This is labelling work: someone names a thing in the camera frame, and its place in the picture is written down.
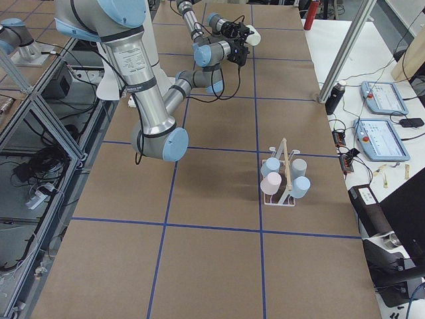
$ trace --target power strip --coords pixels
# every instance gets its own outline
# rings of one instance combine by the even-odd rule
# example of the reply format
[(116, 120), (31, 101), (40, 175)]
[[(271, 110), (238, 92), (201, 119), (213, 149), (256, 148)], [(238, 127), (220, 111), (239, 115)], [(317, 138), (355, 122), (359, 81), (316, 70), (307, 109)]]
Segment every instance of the power strip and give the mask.
[(47, 197), (53, 194), (55, 189), (56, 187), (50, 183), (38, 186), (34, 195), (25, 203), (25, 206), (31, 210), (36, 209)]

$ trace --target white cylinder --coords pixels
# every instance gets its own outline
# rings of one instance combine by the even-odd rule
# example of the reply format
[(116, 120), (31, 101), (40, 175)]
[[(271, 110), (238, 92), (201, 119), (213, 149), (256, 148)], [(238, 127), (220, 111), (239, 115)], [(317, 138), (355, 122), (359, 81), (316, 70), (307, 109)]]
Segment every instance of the white cylinder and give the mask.
[(291, 163), (291, 179), (305, 176), (307, 170), (307, 162), (301, 158), (297, 158)]
[(302, 198), (310, 189), (310, 180), (305, 176), (300, 176), (295, 178), (292, 182), (292, 190), (290, 191), (290, 195), (293, 198)]
[(268, 174), (272, 173), (273, 171), (275, 173), (278, 173), (280, 169), (280, 162), (277, 158), (268, 158), (263, 166), (261, 167), (261, 175), (263, 177), (266, 177)]
[(261, 35), (258, 33), (258, 31), (252, 25), (247, 25), (247, 27), (252, 32), (254, 32), (254, 34), (248, 35), (248, 37), (246, 38), (246, 43), (255, 47), (256, 45), (258, 45), (260, 43)]
[(279, 173), (273, 171), (261, 181), (260, 188), (266, 195), (273, 195), (278, 192), (281, 182), (282, 177), (279, 175)]

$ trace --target cup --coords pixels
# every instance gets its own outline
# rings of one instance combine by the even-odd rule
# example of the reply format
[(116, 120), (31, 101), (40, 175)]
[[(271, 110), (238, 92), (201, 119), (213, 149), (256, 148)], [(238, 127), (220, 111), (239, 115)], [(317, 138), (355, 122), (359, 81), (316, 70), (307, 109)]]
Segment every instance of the cup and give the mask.
[(261, 167), (261, 175), (266, 177), (269, 173), (278, 173), (280, 169), (280, 162), (277, 158), (268, 158)]
[(307, 162), (301, 158), (297, 158), (291, 163), (291, 179), (305, 176), (307, 170)]
[(293, 198), (302, 198), (310, 189), (310, 180), (305, 176), (299, 176), (292, 181), (290, 195)]
[(266, 195), (276, 194), (279, 190), (282, 177), (275, 171), (269, 173), (260, 183), (260, 188)]

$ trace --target blue tape grid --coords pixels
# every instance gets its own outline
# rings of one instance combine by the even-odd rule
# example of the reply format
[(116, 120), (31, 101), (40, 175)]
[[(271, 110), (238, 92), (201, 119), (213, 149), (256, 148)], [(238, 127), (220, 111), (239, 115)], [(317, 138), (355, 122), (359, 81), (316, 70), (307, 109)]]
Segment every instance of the blue tape grid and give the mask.
[[(206, 4), (204, 6), (204, 12), (203, 12), (203, 20), (205, 18), (205, 9)], [(252, 17), (252, 24), (254, 24), (254, 17), (253, 17), (253, 8), (251, 7), (251, 17)], [(160, 53), (160, 55), (172, 55), (172, 56), (190, 56), (191, 54), (175, 54), (175, 53)], [(169, 199), (167, 203), (167, 210), (165, 214), (165, 220), (164, 223), (155, 223), (155, 222), (145, 222), (145, 221), (128, 221), (128, 220), (117, 220), (117, 219), (94, 219), (94, 218), (85, 218), (85, 217), (75, 217), (74, 220), (80, 220), (80, 221), (97, 221), (97, 222), (109, 222), (109, 223), (133, 223), (133, 224), (141, 224), (141, 225), (156, 225), (163, 227), (162, 235), (161, 235), (161, 242), (159, 245), (159, 252), (157, 256), (157, 264), (155, 266), (155, 274), (153, 277), (153, 283), (151, 287), (151, 296), (149, 298), (149, 306), (147, 311), (147, 319), (151, 318), (152, 308), (153, 308), (153, 302), (155, 298), (155, 287), (157, 283), (158, 273), (161, 266), (161, 255), (163, 250), (163, 244), (165, 240), (166, 235), (166, 229), (168, 227), (176, 227), (176, 228), (186, 228), (186, 229), (204, 229), (204, 230), (215, 230), (215, 231), (234, 231), (234, 232), (244, 232), (244, 233), (256, 233), (259, 235), (260, 240), (260, 265), (261, 265), (261, 283), (262, 283), (262, 309), (263, 309), (263, 319), (267, 319), (267, 298), (266, 298), (266, 266), (264, 261), (264, 234), (274, 234), (274, 235), (290, 235), (290, 236), (302, 236), (302, 237), (324, 237), (324, 238), (332, 238), (332, 239), (354, 239), (354, 240), (361, 240), (360, 236), (350, 236), (350, 235), (333, 235), (333, 234), (320, 234), (320, 233), (301, 233), (301, 232), (289, 232), (289, 231), (273, 231), (273, 230), (267, 230), (263, 227), (263, 216), (262, 216), (262, 196), (261, 196), (261, 190), (260, 190), (260, 155), (261, 154), (269, 154), (270, 152), (264, 152), (260, 150), (260, 142), (259, 142), (259, 127), (258, 127), (258, 106), (257, 101), (258, 100), (291, 100), (291, 101), (300, 101), (300, 102), (314, 102), (314, 100), (311, 99), (301, 99), (301, 98), (259, 98), (257, 96), (257, 89), (256, 89), (256, 60), (291, 60), (291, 59), (268, 59), (268, 58), (256, 58), (255, 57), (255, 48), (252, 48), (252, 66), (253, 66), (253, 75), (254, 75), (254, 96), (235, 96), (235, 98), (246, 98), (246, 99), (252, 99), (254, 100), (254, 114), (255, 114), (255, 129), (256, 129), (256, 149), (255, 150), (237, 150), (237, 149), (228, 149), (228, 148), (206, 148), (206, 147), (198, 147), (198, 146), (189, 146), (190, 150), (206, 150), (206, 151), (217, 151), (217, 152), (242, 152), (242, 153), (249, 153), (249, 154), (256, 154), (256, 160), (257, 160), (257, 183), (258, 183), (258, 220), (259, 220), (259, 229), (243, 229), (243, 228), (233, 228), (233, 227), (213, 227), (213, 226), (206, 226), (206, 225), (187, 225), (187, 224), (177, 224), (177, 223), (168, 223), (168, 216), (169, 216), (169, 210), (171, 206), (171, 200), (173, 196), (173, 190), (175, 186), (175, 179), (178, 169), (178, 164), (175, 164), (175, 169), (173, 172), (173, 177), (171, 180), (171, 188), (169, 193)], [(304, 61), (304, 62), (311, 62), (310, 60), (293, 60), (293, 61)], [(210, 96), (208, 94), (192, 94), (192, 96)], [(185, 127), (186, 120), (187, 120), (187, 114), (189, 111), (189, 104), (190, 100), (188, 99), (186, 101), (185, 106), (185, 113), (183, 116), (183, 124), (182, 127)], [(121, 144), (121, 145), (130, 145), (129, 142), (121, 142), (121, 141), (109, 141), (105, 140), (105, 144)], [(337, 156), (328, 156), (328, 155), (319, 155), (319, 154), (300, 154), (301, 156), (313, 156), (313, 157), (321, 157), (321, 158), (337, 158)]]
[[(203, 16), (202, 16), (202, 22), (204, 21), (204, 18), (205, 18), (206, 9), (207, 9), (207, 4), (205, 3), (204, 4)], [(195, 67), (196, 67), (196, 63), (193, 62), (192, 69), (194, 70)], [(183, 115), (183, 123), (182, 123), (183, 128), (185, 127), (185, 124), (186, 124), (187, 112), (189, 110), (189, 101), (190, 101), (189, 99), (186, 100), (185, 113)], [(176, 164), (174, 165), (173, 178), (171, 179), (171, 187), (170, 187), (170, 193), (169, 193), (168, 202), (167, 202), (167, 210), (166, 210), (165, 218), (164, 218), (163, 230), (162, 230), (162, 235), (161, 235), (161, 242), (159, 244), (157, 263), (156, 263), (156, 266), (155, 266), (155, 274), (153, 275), (151, 296), (149, 297), (149, 306), (147, 307), (146, 319), (151, 318), (153, 299), (155, 297), (155, 287), (156, 287), (156, 284), (157, 284), (158, 272), (159, 272), (159, 267), (160, 267), (160, 264), (161, 264), (161, 256), (162, 256), (162, 249), (163, 249), (163, 244), (164, 244), (164, 239), (165, 239), (165, 232), (166, 232), (167, 226), (172, 225), (172, 224), (168, 224), (167, 221), (168, 221), (168, 215), (169, 215), (169, 210), (170, 210), (170, 206), (171, 206), (171, 200), (173, 198), (173, 190), (174, 190), (175, 178), (176, 178), (178, 166), (179, 166), (179, 162), (176, 162)]]
[[(254, 24), (254, 12), (251, 6), (251, 21)], [(257, 81), (256, 81), (256, 61), (255, 47), (252, 47), (252, 68), (254, 69), (254, 108), (255, 108), (255, 135), (256, 135), (256, 153), (257, 153), (257, 188), (258, 188), (258, 218), (260, 220), (260, 258), (261, 258), (261, 286), (262, 286), (262, 302), (263, 302), (263, 319), (267, 319), (267, 298), (266, 298), (266, 269), (264, 266), (264, 231), (263, 231), (263, 209), (260, 189), (260, 139), (258, 129), (258, 107), (257, 107)]]

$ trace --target metal pole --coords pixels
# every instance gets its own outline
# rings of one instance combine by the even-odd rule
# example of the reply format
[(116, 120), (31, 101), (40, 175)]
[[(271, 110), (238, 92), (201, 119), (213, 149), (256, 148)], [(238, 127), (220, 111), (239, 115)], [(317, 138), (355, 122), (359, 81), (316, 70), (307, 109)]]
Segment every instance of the metal pole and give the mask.
[(348, 59), (348, 56), (353, 48), (357, 38), (360, 35), (361, 30), (363, 29), (363, 25), (367, 18), (369, 17), (373, 7), (377, 0), (363, 0), (360, 5), (359, 11), (356, 14), (353, 22), (351, 23), (350, 29), (347, 32), (347, 35), (344, 38), (343, 44), (338, 51), (337, 57), (333, 61), (331, 70), (327, 75), (325, 83), (322, 86), (319, 95), (319, 103), (325, 103), (329, 94), (331, 93), (332, 87), (337, 82), (337, 78), (339, 73), (345, 64), (345, 61)]
[(27, 79), (22, 75), (21, 71), (13, 64), (12, 60), (6, 53), (0, 49), (0, 66), (5, 69), (6, 73), (19, 86), (22, 92), (30, 94), (33, 87), (28, 83)]

